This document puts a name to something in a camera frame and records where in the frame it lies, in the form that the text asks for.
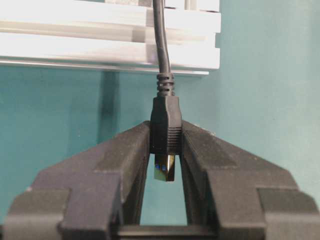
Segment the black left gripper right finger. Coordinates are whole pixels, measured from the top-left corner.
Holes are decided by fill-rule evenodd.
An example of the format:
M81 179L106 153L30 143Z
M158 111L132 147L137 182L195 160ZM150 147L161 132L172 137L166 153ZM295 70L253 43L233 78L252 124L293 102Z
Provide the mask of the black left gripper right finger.
M220 240L317 240L320 212L291 173L184 121L181 170L187 222Z

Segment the black left gripper triangular left finger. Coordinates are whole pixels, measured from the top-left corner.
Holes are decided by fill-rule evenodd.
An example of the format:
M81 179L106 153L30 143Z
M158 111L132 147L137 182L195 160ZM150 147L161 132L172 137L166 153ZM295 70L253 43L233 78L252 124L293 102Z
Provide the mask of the black left gripper triangular left finger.
M13 200L5 240L109 240L114 223L138 223L150 123L41 170Z

